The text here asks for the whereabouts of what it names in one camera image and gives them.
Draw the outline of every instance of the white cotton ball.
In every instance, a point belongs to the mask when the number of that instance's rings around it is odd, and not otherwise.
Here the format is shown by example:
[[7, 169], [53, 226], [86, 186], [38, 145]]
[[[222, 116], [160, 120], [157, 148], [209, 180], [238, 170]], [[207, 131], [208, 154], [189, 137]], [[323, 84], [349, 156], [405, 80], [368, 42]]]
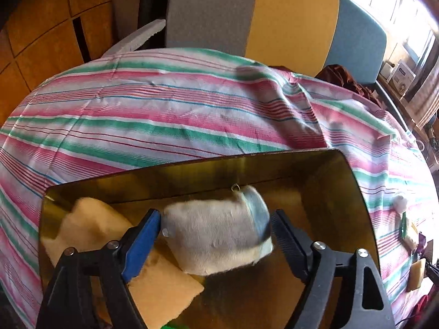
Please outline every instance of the white cotton ball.
[[399, 192], [393, 197], [393, 207], [399, 214], [407, 210], [408, 202], [407, 195], [403, 192]]

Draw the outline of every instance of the white cloth bundle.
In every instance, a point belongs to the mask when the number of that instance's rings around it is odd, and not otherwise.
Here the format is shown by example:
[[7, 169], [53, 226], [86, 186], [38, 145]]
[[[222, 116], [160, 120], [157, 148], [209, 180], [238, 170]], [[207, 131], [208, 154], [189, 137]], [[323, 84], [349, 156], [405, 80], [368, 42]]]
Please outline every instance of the white cloth bundle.
[[408, 209], [408, 203], [408, 196], [403, 192], [398, 192], [393, 197], [393, 207], [399, 214], [402, 214]]
[[167, 206], [162, 233], [180, 268], [201, 276], [256, 263], [273, 250], [267, 206], [249, 185], [232, 199]]

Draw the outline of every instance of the blue clamp pad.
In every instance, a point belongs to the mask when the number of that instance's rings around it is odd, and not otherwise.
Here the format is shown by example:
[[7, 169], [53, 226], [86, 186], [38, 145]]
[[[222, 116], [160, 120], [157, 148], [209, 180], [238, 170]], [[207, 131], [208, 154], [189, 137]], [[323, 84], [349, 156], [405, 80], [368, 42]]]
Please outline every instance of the blue clamp pad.
[[125, 267], [122, 271], [122, 278], [125, 283], [139, 275], [143, 264], [150, 253], [154, 241], [160, 232], [161, 215], [154, 210], [140, 230], [131, 247], [125, 256]]

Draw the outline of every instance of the chair backrest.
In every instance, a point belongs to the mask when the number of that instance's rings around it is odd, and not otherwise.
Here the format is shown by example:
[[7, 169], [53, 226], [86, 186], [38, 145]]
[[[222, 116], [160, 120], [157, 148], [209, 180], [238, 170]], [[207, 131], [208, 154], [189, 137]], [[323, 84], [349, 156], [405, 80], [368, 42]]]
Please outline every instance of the chair backrest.
[[325, 65], [346, 67], [361, 84], [373, 84], [383, 60], [387, 37], [366, 11], [350, 0], [340, 0], [339, 18]]
[[167, 47], [218, 49], [315, 76], [341, 64], [375, 81], [383, 29], [350, 0], [169, 0]]

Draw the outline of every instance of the brown cloth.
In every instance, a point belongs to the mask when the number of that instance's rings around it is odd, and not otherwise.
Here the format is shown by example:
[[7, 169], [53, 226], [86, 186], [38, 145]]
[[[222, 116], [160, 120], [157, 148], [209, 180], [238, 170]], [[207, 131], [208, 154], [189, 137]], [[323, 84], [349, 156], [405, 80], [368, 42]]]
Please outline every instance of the brown cloth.
[[378, 98], [378, 96], [373, 95], [372, 90], [370, 90], [368, 87], [357, 83], [348, 70], [339, 64], [327, 65], [319, 72], [319, 74], [316, 75], [316, 78], [344, 87], [345, 89], [361, 95], [371, 102], [377, 104], [381, 109], [384, 109], [384, 104]]

